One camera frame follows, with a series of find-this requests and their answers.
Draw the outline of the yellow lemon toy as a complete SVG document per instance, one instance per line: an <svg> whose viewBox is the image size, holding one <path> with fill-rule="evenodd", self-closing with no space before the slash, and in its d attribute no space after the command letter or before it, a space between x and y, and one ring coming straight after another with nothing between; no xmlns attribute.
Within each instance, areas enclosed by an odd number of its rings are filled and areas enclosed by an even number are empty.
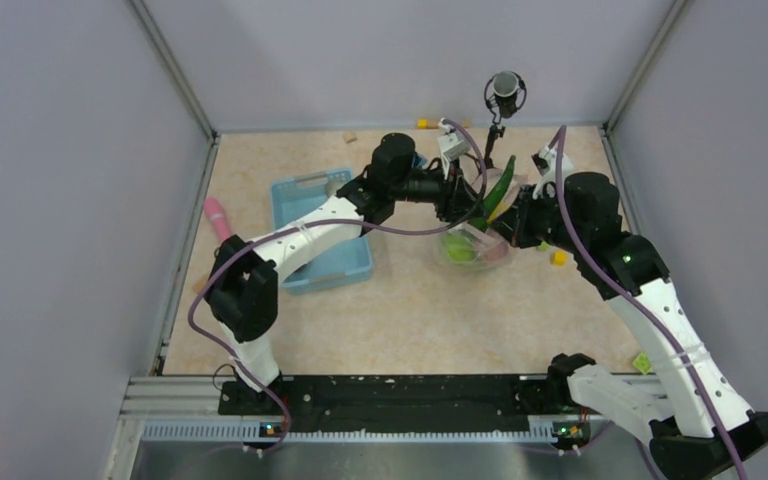
<svg viewBox="0 0 768 480"><path fill-rule="evenodd" d="M515 202L514 195L506 195L499 204L493 209L487 218L487 224L490 225L496 218L509 209Z"/></svg>

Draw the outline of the green cucumber toy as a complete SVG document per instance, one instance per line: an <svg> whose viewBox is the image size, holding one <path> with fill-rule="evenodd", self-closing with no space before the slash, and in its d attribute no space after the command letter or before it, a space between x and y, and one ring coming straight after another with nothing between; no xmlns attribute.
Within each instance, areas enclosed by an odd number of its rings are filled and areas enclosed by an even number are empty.
<svg viewBox="0 0 768 480"><path fill-rule="evenodd" d="M515 174L516 160L517 157L515 155L509 157L505 168L501 171L496 183L485 196L483 200L483 208L487 217L491 216L507 194Z"/></svg>

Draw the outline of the green lime toy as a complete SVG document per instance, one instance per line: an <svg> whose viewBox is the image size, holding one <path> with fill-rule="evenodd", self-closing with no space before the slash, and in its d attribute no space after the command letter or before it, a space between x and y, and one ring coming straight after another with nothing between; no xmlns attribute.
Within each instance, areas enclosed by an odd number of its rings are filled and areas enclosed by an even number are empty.
<svg viewBox="0 0 768 480"><path fill-rule="evenodd" d="M454 264L468 264L476 259L472 242L459 233L445 233L442 248L445 258Z"/></svg>

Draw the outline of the clear zip top bag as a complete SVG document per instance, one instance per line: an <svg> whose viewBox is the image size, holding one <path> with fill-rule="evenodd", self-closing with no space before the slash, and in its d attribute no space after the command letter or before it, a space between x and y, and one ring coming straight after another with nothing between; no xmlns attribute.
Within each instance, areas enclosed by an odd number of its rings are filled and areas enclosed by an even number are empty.
<svg viewBox="0 0 768 480"><path fill-rule="evenodd" d="M496 183L502 170L503 169L493 168L488 171L489 190ZM514 195L516 197L520 187L526 183L526 180L527 180L526 176L519 175L515 172L513 180L510 184L510 187L506 195ZM444 256L443 248L442 248L442 237L445 233L459 233L469 238L476 252L476 259L472 263L468 263L468 264L454 264L449 260L447 260ZM478 271L490 270L490 269L500 267L510 259L510 249L509 249L509 254L507 258L502 261L486 262L482 259L482 255L488 248L489 244L493 241L494 238L499 238L499 237L501 236L495 233L493 229L491 229L490 227L487 227L485 230L481 230L480 228L477 228L470 223L462 224L458 227L453 228L452 230L449 230L447 232L437 235L437 238L433 243L434 259L440 265L445 267L450 267L460 272L478 272Z"/></svg>

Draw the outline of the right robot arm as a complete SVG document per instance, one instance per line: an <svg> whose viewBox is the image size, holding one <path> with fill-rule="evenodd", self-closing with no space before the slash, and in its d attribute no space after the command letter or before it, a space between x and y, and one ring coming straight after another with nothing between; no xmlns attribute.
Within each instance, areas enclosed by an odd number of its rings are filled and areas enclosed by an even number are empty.
<svg viewBox="0 0 768 480"><path fill-rule="evenodd" d="M625 230L620 194L607 176L570 175L523 186L492 228L517 248L541 243L569 252L581 276L625 323L663 388L650 395L585 354L552 361L546 385L560 412L592 409L643 443L669 479L710 479L768 446L768 411L729 383L696 333L654 245Z"/></svg>

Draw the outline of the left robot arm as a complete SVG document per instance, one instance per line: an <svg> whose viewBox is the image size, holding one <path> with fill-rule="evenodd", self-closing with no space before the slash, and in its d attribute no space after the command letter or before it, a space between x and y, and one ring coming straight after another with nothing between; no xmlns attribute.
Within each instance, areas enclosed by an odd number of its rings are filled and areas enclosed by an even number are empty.
<svg viewBox="0 0 768 480"><path fill-rule="evenodd" d="M227 335L219 344L229 354L244 384L243 401L252 410L263 414L285 406L267 333L278 317L279 286L289 275L371 230L389 232L385 223L399 202L433 205L442 223L439 232L482 214L484 192L470 186L459 165L461 157L473 155L485 177L480 148L454 127L445 128L438 147L439 156L420 167L414 140L389 133L361 174L323 205L259 238L232 235L222 241L199 297Z"/></svg>

